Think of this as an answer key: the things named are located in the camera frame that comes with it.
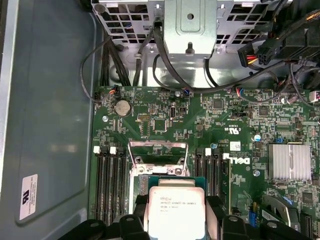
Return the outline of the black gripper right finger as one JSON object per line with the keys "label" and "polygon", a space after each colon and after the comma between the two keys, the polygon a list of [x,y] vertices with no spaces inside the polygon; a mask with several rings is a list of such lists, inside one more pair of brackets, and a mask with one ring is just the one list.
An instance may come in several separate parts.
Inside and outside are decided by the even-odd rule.
{"label": "black gripper right finger", "polygon": [[309,240],[293,228],[274,220],[253,227],[242,218],[227,215],[218,196],[205,197],[205,224],[211,240]]}

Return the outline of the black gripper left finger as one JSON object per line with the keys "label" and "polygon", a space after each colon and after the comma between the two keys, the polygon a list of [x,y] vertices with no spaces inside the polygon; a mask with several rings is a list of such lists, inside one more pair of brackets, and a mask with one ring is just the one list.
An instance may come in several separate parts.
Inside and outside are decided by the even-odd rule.
{"label": "black gripper left finger", "polygon": [[144,216],[147,213],[148,195],[138,195],[133,214],[127,214],[111,225],[103,221],[89,219],[60,237],[61,240],[149,240],[144,229]]}

